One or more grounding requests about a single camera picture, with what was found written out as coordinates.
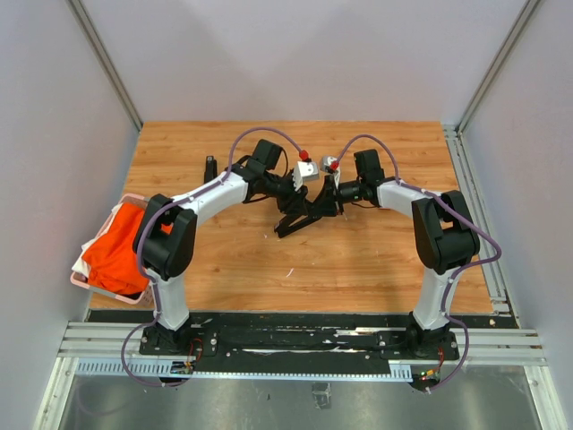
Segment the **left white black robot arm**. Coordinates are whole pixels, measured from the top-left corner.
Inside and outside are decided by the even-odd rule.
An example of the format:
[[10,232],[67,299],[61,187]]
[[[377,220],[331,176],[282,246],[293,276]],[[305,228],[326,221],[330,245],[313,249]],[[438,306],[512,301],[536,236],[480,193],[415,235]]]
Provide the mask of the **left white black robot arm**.
[[259,194],[276,200],[278,209],[306,211],[305,186],[317,173],[303,155],[283,176],[273,174],[281,146],[261,140],[243,161],[232,163],[219,176],[188,193],[167,197],[158,193],[146,206],[133,240],[138,272],[149,282],[154,299],[154,319],[142,328],[140,352],[144,355],[182,355],[200,344],[210,356],[215,339],[198,334],[189,324],[184,273],[191,264],[198,228],[221,211],[248,203]]

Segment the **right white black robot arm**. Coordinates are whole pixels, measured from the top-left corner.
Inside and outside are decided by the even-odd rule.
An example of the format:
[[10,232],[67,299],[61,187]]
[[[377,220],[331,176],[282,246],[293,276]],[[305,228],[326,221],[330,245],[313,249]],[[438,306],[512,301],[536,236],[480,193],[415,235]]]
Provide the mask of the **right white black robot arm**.
[[406,328],[406,349],[425,358],[445,343],[453,323],[452,295],[462,271],[476,265],[480,229],[473,223],[464,195],[457,190],[436,193],[410,185],[399,175],[387,177],[376,150],[354,154],[357,179],[342,183],[340,158],[325,156],[321,170],[334,181],[338,206],[368,201],[406,215],[413,221],[415,249],[423,271],[422,289]]

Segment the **orange cloth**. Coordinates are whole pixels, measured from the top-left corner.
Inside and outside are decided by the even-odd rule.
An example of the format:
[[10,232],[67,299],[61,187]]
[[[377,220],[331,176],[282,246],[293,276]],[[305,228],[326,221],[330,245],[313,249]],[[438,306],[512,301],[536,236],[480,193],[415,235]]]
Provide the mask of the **orange cloth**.
[[144,212],[128,202],[119,207],[107,233],[97,238],[84,255],[91,266],[89,284],[124,296],[146,289],[149,281],[140,274],[133,250]]

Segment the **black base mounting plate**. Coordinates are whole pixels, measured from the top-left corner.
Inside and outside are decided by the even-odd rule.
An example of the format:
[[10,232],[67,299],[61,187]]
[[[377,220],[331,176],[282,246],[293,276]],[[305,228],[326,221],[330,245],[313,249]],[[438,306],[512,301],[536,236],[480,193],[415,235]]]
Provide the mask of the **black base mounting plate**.
[[192,313],[175,331],[144,328],[139,351],[203,372],[366,375],[392,360],[453,362],[459,345],[449,326],[422,331],[409,315]]

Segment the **black stapler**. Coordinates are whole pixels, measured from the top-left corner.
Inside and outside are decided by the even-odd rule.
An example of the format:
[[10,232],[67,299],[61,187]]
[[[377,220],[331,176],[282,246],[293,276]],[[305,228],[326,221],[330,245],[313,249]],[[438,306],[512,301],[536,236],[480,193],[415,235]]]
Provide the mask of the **black stapler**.
[[322,218],[334,217],[336,215],[337,211],[335,209],[311,205],[306,212],[296,210],[293,213],[285,215],[274,227],[274,232],[279,238],[283,238],[294,234],[302,228],[310,226]]
[[205,159],[204,183],[212,181],[218,176],[218,162],[214,156],[207,156]]

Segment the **white cloth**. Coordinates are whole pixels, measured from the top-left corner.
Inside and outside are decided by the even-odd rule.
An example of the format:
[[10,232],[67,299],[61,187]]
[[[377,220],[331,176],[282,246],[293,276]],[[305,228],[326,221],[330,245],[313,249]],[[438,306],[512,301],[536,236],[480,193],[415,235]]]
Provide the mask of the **white cloth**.
[[81,274],[85,279],[87,279],[90,275],[91,266],[84,260],[84,255],[93,245],[93,243],[94,241],[90,240],[81,246],[81,254],[72,266],[72,271]]

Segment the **pink plastic basket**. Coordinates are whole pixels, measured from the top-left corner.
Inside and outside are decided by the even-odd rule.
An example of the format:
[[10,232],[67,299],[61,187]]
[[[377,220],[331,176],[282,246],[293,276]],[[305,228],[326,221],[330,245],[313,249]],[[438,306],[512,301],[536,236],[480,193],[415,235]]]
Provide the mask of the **pink plastic basket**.
[[[95,238],[91,239],[91,240],[93,240],[95,242],[95,240],[97,238],[102,236],[104,233],[107,233],[107,231],[109,230],[109,227],[112,224],[112,221],[115,218],[116,213],[119,210],[119,207],[126,202],[133,204],[137,207],[145,209],[147,206],[148,200],[144,196],[139,195],[139,194],[135,194],[135,193],[124,194],[120,198],[118,204],[111,210],[110,215],[107,217],[106,221],[104,222],[102,227],[99,229]],[[106,289],[103,289],[103,288],[100,288],[97,286],[93,286],[93,285],[89,284],[89,278],[85,279],[84,277],[82,277],[81,274],[75,273],[73,271],[71,272],[71,275],[70,275],[70,281],[73,285],[75,285],[77,287],[84,288],[84,289],[86,289],[86,290],[88,290],[94,294],[99,294],[103,297],[118,300],[118,301],[123,302],[127,305],[150,305],[152,302],[152,294],[150,291],[150,287],[146,287],[146,289],[143,292],[141,292],[137,295],[124,296],[124,295],[118,295],[116,293],[113,293],[111,291],[108,291]]]

